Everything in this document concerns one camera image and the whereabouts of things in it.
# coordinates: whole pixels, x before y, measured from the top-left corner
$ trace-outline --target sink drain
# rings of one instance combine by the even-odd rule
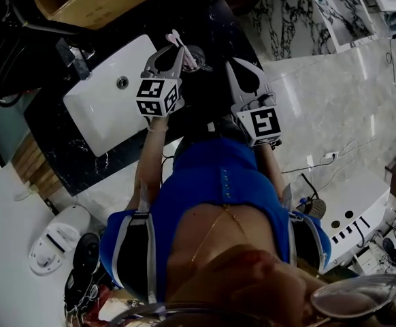
[[[126,78],[125,76],[120,76],[118,80],[116,81],[116,86],[120,89],[123,90],[127,86],[129,86],[129,79]]]

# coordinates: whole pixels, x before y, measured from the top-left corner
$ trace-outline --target marble tile floor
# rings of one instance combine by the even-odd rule
[[[307,166],[311,155],[319,164],[330,151],[346,153],[330,166],[306,171],[317,190],[335,187],[359,166],[365,166],[389,182],[385,165],[396,159],[396,88],[392,67],[386,62],[389,40],[382,39],[358,48],[319,57],[271,62],[256,48],[266,74],[277,93],[278,118],[283,144],[276,149],[282,171]],[[393,40],[396,71],[396,40]],[[165,147],[172,155],[176,144]],[[72,198],[64,189],[51,200],[59,210],[76,201],[101,223],[110,214],[121,211],[133,193],[136,163]],[[164,178],[171,173],[172,160],[165,163]],[[300,172],[285,174],[291,184],[294,203],[311,189]],[[388,215],[393,217],[396,200],[391,196]]]

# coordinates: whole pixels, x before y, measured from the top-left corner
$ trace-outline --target eyeglasses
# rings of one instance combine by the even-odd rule
[[[321,318],[308,327],[318,327],[334,321],[367,319],[395,299],[396,275],[372,275],[338,281],[319,288],[311,296],[312,306]],[[209,327],[272,326],[271,322],[262,317],[207,304],[185,302],[156,303],[132,308],[113,319],[109,327],[195,327],[210,321],[209,319],[212,323],[208,324]]]

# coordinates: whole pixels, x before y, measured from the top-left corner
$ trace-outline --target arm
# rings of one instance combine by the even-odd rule
[[[162,174],[162,153],[165,145],[168,118],[153,118],[148,130],[144,147],[137,163],[135,188],[133,197],[126,210],[136,209],[139,206],[141,181],[148,186],[150,203],[159,193]]]
[[[282,193],[286,183],[282,178],[280,166],[275,158],[274,152],[269,144],[254,147],[254,154],[257,160],[259,171],[263,173],[274,185],[278,198],[282,201]]]

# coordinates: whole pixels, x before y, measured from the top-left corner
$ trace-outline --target wall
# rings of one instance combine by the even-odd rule
[[[24,191],[12,166],[0,168],[0,327],[63,326],[63,288],[71,258],[48,277],[35,276],[27,254],[53,214],[37,194]]]

